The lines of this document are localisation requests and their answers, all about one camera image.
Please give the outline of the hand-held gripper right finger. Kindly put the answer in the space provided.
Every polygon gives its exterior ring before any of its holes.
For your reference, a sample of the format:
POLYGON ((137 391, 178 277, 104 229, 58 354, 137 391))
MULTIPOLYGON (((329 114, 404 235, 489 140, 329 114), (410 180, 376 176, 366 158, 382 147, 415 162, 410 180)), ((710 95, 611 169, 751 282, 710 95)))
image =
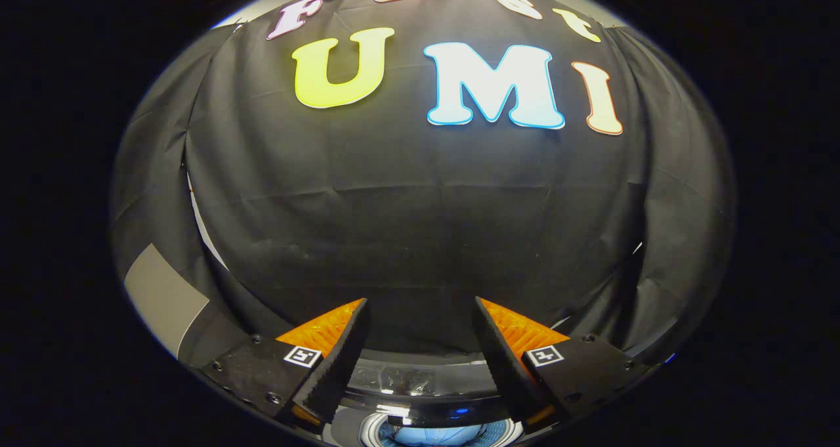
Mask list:
POLYGON ((524 428, 567 426, 654 373, 601 337, 564 335, 482 297, 472 327, 502 402, 524 428))

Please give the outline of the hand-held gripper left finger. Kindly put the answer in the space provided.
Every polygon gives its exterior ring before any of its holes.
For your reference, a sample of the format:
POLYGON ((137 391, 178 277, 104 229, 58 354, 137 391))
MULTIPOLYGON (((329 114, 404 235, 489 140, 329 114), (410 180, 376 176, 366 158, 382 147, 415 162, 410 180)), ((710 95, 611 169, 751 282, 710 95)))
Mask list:
POLYGON ((253 334, 204 364, 200 376, 263 417, 324 428, 333 422, 368 330, 368 300, 357 299, 282 336, 253 334))

